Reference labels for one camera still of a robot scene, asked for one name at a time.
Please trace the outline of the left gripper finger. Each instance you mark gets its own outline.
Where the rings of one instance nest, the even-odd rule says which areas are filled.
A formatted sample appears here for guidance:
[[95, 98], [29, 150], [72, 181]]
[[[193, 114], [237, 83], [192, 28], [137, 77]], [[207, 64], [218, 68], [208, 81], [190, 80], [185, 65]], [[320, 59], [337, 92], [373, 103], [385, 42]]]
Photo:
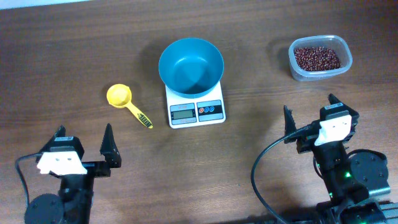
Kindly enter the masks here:
[[120, 168], [122, 159], [114, 140], [113, 129], [110, 123], [106, 125], [103, 140], [100, 147], [100, 154], [105, 157], [105, 161], [110, 168]]
[[66, 133], [66, 129], [65, 129], [64, 125], [60, 125], [59, 128], [56, 130], [55, 134], [47, 142], [47, 145], [54, 142], [54, 140], [56, 138], [65, 137], [65, 133]]

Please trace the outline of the yellow measuring scoop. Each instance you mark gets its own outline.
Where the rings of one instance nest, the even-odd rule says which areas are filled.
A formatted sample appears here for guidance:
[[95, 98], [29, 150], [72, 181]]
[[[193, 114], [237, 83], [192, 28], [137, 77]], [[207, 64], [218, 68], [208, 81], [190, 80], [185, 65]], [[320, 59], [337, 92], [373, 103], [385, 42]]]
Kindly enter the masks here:
[[146, 128], [152, 129], [152, 121], [132, 103], [132, 91], [127, 85], [114, 84], [106, 92], [108, 103], [115, 108], [127, 108]]

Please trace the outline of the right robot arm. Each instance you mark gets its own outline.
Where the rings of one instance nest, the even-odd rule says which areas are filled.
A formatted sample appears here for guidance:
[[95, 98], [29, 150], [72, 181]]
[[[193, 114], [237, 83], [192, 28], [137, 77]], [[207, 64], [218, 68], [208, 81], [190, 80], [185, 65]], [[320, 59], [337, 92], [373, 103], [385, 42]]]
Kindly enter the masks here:
[[380, 200], [391, 191], [387, 157], [369, 149], [347, 152], [345, 143], [356, 132], [359, 113], [333, 94], [328, 101], [319, 119], [300, 129], [291, 110], [284, 108], [284, 142], [296, 142], [300, 154], [313, 154], [313, 164], [330, 197], [318, 203], [314, 212], [292, 222], [397, 223], [397, 204]]

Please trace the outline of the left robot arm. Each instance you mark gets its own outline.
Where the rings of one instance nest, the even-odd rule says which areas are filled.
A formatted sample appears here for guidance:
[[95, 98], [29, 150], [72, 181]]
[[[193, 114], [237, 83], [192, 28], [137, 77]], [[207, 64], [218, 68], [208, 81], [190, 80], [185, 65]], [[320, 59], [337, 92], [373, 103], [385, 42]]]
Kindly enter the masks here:
[[99, 150], [102, 161], [83, 162], [84, 148], [76, 136], [67, 136], [60, 126], [44, 147], [35, 154], [41, 174], [60, 179], [57, 194], [42, 194], [29, 201], [25, 223], [88, 223], [94, 198], [94, 181], [111, 176], [122, 159], [110, 124], [106, 125]]

